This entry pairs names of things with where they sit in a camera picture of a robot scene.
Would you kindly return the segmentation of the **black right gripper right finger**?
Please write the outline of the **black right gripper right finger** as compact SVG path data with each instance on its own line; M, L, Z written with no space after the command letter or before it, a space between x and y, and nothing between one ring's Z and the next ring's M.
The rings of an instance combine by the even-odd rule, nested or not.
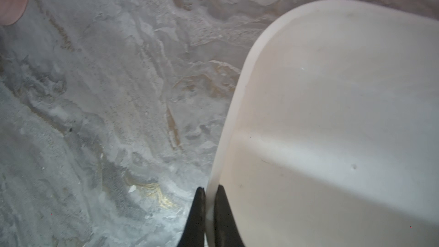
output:
M245 247L222 185L214 200L214 243L216 247Z

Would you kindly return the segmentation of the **white plastic storage box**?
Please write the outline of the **white plastic storage box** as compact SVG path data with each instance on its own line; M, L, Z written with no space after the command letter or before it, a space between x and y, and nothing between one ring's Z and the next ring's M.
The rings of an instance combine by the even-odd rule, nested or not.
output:
M439 23L354 0L275 20L245 60L206 190L247 247L439 244Z

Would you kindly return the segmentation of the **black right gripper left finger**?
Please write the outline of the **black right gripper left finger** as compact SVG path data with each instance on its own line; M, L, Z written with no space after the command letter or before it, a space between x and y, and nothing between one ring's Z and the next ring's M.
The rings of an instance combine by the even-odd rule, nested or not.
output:
M205 199L204 188L198 187L195 191L186 225L177 247L204 247L206 218Z

